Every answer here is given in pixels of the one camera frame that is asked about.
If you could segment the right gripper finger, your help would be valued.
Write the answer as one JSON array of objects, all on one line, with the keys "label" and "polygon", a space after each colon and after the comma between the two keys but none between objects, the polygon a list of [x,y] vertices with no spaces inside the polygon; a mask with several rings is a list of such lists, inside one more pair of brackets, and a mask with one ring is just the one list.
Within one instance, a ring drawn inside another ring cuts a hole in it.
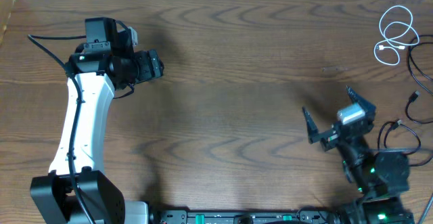
[{"label": "right gripper finger", "polygon": [[318,142],[320,140],[320,133],[317,125],[314,123],[313,118],[311,117],[310,112],[305,107],[302,107],[302,113],[306,122],[309,143],[313,144],[315,142]]},{"label": "right gripper finger", "polygon": [[365,116],[363,118],[360,118],[359,120],[366,119],[369,122],[373,122],[375,119],[376,107],[364,97],[360,96],[352,87],[347,86],[346,92],[352,104],[358,103],[366,112]]}]

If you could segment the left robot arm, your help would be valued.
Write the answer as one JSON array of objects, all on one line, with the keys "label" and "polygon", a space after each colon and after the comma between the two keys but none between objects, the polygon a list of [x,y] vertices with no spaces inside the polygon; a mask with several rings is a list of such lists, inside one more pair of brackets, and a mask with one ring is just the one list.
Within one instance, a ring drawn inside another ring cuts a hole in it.
[{"label": "left robot arm", "polygon": [[85,20],[83,43],[66,63],[68,106],[56,155],[30,195],[46,223],[149,223],[145,202],[126,201],[104,174],[104,138],[115,92],[160,78],[155,50],[135,51],[136,31],[113,18]]}]

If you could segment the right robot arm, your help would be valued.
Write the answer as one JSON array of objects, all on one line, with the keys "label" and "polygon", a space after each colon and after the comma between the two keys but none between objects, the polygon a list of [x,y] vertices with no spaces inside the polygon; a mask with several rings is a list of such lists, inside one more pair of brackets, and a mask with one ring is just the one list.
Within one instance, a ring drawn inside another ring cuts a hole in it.
[{"label": "right robot arm", "polygon": [[364,135],[374,127],[376,106],[351,87],[346,88],[351,105],[337,112],[331,129],[320,132],[306,108],[309,143],[319,142],[324,151],[336,148],[349,182],[362,196],[327,214],[327,223],[413,223],[413,213],[400,199],[409,190],[409,159],[405,150],[373,149]]}]

